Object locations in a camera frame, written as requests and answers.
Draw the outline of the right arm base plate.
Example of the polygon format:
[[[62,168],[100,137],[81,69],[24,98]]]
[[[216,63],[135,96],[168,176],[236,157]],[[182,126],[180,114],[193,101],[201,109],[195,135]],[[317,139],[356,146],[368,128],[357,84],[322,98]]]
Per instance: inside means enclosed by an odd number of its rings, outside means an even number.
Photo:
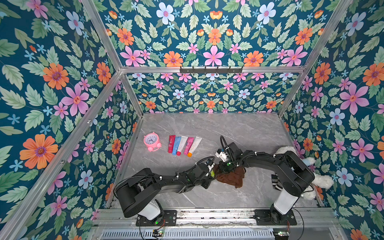
[[[254,210],[253,218],[256,220],[258,226],[297,225],[297,221],[292,210],[285,215],[280,214],[276,210],[271,211],[270,209]]]

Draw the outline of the white toothpaste tube orange cap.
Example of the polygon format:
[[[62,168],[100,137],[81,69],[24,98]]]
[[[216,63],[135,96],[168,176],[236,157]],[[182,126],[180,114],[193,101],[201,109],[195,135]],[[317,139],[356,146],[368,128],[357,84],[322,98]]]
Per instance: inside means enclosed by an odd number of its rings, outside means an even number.
[[[195,150],[197,149],[197,147],[199,146],[200,142],[202,141],[202,138],[200,137],[195,137],[190,149],[189,149],[189,152],[187,154],[188,157],[191,157],[193,155],[193,153],[195,152]]]

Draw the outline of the pink toothpaste tube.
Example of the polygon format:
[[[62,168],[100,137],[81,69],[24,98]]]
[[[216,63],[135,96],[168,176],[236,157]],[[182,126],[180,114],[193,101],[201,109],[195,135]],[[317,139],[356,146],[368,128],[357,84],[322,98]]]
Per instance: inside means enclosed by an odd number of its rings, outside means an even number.
[[[185,150],[184,150],[184,155],[186,155],[186,156],[188,155],[190,148],[194,142],[194,139],[195,139],[194,137],[188,137],[187,144],[186,144]]]

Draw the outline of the brown cloth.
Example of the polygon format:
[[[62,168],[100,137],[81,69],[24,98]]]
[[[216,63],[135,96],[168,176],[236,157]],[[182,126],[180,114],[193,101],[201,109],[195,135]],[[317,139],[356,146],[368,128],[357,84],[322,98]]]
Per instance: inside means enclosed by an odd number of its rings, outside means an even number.
[[[215,168],[216,180],[223,184],[234,186],[236,189],[243,186],[245,173],[246,170],[244,167],[237,167],[229,173],[222,172],[218,167]]]

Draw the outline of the magenta toothpaste tube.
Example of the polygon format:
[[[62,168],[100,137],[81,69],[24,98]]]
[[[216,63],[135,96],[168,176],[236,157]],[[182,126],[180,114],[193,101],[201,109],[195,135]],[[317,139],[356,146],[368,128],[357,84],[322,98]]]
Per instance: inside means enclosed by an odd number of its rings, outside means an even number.
[[[174,148],[174,144],[175,144],[175,139],[176,139],[175,135],[170,135],[169,136],[168,153],[170,153],[170,154],[173,152],[173,148]]]

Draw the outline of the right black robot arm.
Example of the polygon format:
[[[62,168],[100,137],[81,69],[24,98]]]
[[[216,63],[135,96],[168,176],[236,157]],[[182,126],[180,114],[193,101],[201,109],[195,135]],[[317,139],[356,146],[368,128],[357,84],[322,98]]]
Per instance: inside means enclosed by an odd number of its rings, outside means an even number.
[[[261,168],[273,171],[282,184],[279,197],[268,210],[255,210],[254,219],[259,226],[296,225],[293,206],[315,179],[314,173],[291,150],[268,154],[247,150],[242,152],[235,143],[216,152],[221,161],[219,174],[233,173],[239,167]]]

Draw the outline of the blue toothpaste tube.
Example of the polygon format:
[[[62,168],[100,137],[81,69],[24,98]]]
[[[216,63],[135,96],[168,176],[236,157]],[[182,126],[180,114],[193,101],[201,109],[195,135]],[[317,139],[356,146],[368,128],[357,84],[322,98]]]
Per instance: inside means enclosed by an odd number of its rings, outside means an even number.
[[[174,155],[174,156],[177,155],[180,142],[181,142],[181,137],[176,137],[175,142],[174,142],[174,146],[173,146],[173,150],[172,150],[172,155]]]

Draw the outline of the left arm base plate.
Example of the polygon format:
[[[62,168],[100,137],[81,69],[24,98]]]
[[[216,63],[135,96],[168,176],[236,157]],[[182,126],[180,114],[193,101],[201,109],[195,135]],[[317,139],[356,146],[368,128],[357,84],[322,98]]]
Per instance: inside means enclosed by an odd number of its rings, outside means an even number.
[[[177,222],[176,210],[165,210],[157,219],[148,220],[143,216],[138,216],[136,227],[174,227]]]

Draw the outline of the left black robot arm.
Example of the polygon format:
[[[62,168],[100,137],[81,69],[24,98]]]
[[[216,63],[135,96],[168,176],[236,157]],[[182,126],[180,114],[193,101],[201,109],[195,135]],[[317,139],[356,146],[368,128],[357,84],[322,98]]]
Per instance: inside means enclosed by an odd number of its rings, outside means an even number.
[[[135,215],[145,216],[153,220],[144,211],[151,201],[159,194],[190,192],[194,187],[201,186],[208,189],[215,179],[215,163],[213,161],[199,161],[192,168],[176,173],[174,176],[155,174],[149,168],[144,168],[115,186],[114,195],[118,199],[124,217]]]

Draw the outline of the white toothpaste tube red cap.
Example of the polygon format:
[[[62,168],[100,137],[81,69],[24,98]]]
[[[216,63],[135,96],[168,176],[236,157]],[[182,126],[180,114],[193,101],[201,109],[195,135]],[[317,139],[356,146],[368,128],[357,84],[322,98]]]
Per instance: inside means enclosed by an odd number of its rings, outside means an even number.
[[[178,146],[178,148],[177,148],[177,156],[180,156],[180,155],[182,154],[183,149],[184,149],[184,147],[185,147],[185,144],[186,144],[187,140],[188,140],[188,137],[186,137],[186,136],[181,136],[181,138],[180,138],[180,142],[179,142],[179,146]]]

